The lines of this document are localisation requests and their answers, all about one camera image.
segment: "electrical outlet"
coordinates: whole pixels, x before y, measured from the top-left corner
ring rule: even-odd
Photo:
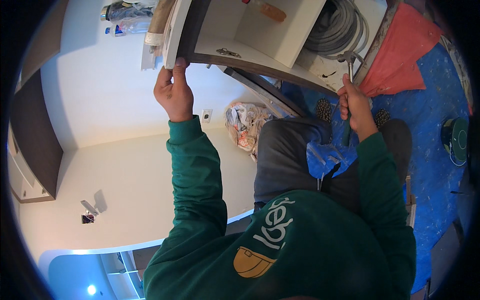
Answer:
[[[201,123],[210,123],[211,118],[212,118],[212,109],[202,110],[202,121],[201,121]]]

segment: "hammer head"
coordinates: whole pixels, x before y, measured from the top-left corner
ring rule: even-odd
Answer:
[[[347,61],[347,63],[354,63],[355,58],[360,60],[360,63],[362,65],[365,64],[365,60],[363,60],[363,58],[360,55],[358,55],[356,52],[353,52],[353,51],[350,51],[350,50],[347,50],[347,51],[343,52],[343,54],[338,54],[336,56],[336,59],[337,59],[338,62]]]

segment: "red cloth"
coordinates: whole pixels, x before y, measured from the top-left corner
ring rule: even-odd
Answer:
[[[426,89],[416,62],[438,43],[442,33],[416,9],[400,2],[360,90],[373,97]]]

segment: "plastic bottle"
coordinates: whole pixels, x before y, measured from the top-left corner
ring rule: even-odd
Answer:
[[[266,15],[272,20],[277,22],[283,22],[287,15],[283,10],[268,4],[262,0],[241,0],[243,3],[248,4],[249,7],[259,11],[260,13]]]
[[[151,18],[129,19],[113,24],[111,27],[105,28],[105,34],[114,37],[125,36],[127,34],[140,34],[148,31]]]

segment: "coiled hose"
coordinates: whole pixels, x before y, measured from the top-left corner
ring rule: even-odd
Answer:
[[[355,37],[357,26],[360,30]],[[365,40],[355,49],[365,32]],[[369,37],[368,23],[352,0],[327,0],[315,25],[307,37],[304,47],[317,52],[318,55],[330,60],[336,57],[331,54],[343,52],[355,38],[348,50],[360,52],[367,45]]]

